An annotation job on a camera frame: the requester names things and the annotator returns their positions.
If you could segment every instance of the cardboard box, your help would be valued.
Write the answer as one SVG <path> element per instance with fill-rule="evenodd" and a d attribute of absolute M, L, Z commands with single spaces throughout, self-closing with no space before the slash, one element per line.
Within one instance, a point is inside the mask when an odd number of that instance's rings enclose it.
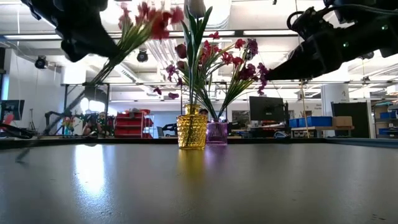
<path fill-rule="evenodd" d="M 334 127 L 352 127 L 353 118 L 351 116 L 336 116 L 333 117 Z"/>

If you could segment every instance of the computer monitor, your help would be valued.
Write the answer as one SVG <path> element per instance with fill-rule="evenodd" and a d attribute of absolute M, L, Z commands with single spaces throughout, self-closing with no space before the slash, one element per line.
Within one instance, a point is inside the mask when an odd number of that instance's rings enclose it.
<path fill-rule="evenodd" d="M 282 98 L 250 96 L 251 121 L 285 121 L 284 101 Z"/>
<path fill-rule="evenodd" d="M 25 100 L 2 100 L 0 102 L 1 122 L 9 114 L 14 115 L 14 121 L 21 120 L 22 113 L 24 112 Z"/>

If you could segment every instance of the yellow glass vase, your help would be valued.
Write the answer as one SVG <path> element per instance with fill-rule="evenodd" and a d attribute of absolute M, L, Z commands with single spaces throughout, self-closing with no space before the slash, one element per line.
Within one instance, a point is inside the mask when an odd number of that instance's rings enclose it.
<path fill-rule="evenodd" d="M 185 105 L 186 115 L 177 117 L 180 149 L 205 149 L 207 117 L 199 115 L 199 109 L 200 105 Z"/>

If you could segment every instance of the security camera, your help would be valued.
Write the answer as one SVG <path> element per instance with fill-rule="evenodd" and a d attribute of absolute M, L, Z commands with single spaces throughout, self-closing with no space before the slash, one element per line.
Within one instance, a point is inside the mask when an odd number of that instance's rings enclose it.
<path fill-rule="evenodd" d="M 35 62 L 35 67 L 38 69 L 46 69 L 49 66 L 49 62 L 45 59 L 45 56 L 38 56 Z"/>
<path fill-rule="evenodd" d="M 139 49 L 139 53 L 137 55 L 137 61 L 141 63 L 148 61 L 147 49 Z"/>

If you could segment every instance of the purple glass vase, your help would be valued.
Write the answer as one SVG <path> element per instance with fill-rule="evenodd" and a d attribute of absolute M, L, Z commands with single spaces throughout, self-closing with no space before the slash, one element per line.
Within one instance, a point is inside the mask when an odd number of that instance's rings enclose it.
<path fill-rule="evenodd" d="M 206 144 L 227 145 L 228 127 L 227 123 L 211 120 L 207 124 Z"/>

